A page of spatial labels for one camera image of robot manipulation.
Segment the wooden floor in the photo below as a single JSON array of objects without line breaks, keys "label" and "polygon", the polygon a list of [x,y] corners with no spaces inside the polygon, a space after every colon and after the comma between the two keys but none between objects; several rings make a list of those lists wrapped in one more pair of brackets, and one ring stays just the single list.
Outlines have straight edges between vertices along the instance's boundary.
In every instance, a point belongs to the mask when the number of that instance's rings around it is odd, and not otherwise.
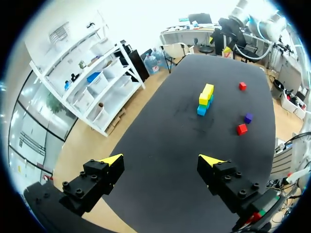
[{"label": "wooden floor", "polygon": [[[267,71],[266,73],[267,82],[271,86],[270,73]],[[61,189],[62,182],[74,179],[83,170],[82,165],[89,159],[99,160],[108,157],[127,128],[168,75],[168,71],[163,69],[145,81],[146,89],[142,90],[140,88],[128,101],[125,106],[126,114],[108,138],[78,120],[68,136],[56,163],[53,173],[54,185]],[[278,101],[273,101],[276,116],[276,137],[282,140],[290,139],[293,132],[300,131],[302,120],[284,110]],[[98,201],[90,213],[84,214],[83,218],[115,232],[135,232],[111,210],[103,199]]]}]

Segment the green block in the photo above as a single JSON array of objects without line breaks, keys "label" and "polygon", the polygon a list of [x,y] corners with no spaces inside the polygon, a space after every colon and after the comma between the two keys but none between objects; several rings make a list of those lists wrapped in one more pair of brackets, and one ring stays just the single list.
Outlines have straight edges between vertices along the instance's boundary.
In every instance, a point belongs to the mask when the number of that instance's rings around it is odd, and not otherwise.
[{"label": "green block", "polygon": [[207,108],[207,105],[199,104],[199,107],[200,107],[200,108],[206,109],[206,108]]}]

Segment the glass window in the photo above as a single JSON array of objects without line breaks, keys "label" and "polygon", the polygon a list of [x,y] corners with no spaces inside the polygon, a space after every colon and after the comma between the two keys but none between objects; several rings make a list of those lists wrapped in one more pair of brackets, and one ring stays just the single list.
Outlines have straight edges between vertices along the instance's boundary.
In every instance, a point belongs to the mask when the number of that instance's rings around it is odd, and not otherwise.
[{"label": "glass window", "polygon": [[44,184],[43,173],[51,175],[27,162],[26,159],[23,159],[12,148],[9,148],[9,160],[10,168],[14,172],[13,179],[20,190],[25,189],[35,182]]},{"label": "glass window", "polygon": [[11,121],[9,145],[33,164],[43,166],[47,131],[16,104]]},{"label": "glass window", "polygon": [[63,145],[63,141],[59,140],[53,134],[49,132],[47,133],[45,144],[45,160],[43,164],[44,169],[47,171],[53,171]]},{"label": "glass window", "polygon": [[67,138],[77,117],[49,92],[33,72],[18,100],[43,127],[64,140]]}]

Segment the trash bin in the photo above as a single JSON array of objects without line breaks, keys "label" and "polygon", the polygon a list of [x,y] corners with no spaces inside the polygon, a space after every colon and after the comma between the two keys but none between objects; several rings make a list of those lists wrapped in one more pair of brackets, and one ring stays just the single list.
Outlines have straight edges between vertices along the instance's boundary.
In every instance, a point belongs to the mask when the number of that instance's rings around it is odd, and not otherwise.
[{"label": "trash bin", "polygon": [[284,90],[284,85],[277,79],[274,79],[271,88],[271,95],[274,99],[279,100]]}]

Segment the yellow block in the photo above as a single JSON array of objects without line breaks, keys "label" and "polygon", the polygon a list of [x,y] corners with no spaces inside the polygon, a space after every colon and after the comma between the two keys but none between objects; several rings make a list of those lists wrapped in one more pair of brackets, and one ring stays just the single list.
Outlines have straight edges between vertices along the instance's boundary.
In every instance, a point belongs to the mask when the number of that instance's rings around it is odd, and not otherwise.
[{"label": "yellow block", "polygon": [[114,155],[114,156],[111,156],[105,159],[101,159],[101,160],[98,160],[98,162],[105,162],[109,164],[109,166],[111,166],[120,156],[123,156],[123,154],[117,154],[117,155]]},{"label": "yellow block", "polygon": [[225,47],[225,49],[224,49],[224,52],[231,52],[231,51],[232,51],[231,48],[229,48],[228,46]]},{"label": "yellow block", "polygon": [[204,87],[204,90],[202,93],[207,93],[208,94],[208,100],[210,99],[210,97],[212,96],[214,92],[214,85],[212,84],[206,84],[205,87]]},{"label": "yellow block", "polygon": [[208,103],[208,94],[201,93],[199,97],[199,104],[207,106]]},{"label": "yellow block", "polygon": [[224,163],[225,161],[219,160],[219,159],[214,159],[212,157],[200,154],[199,156],[201,156],[206,162],[208,162],[209,165],[211,165],[211,167],[213,167],[214,164],[216,163]]}]

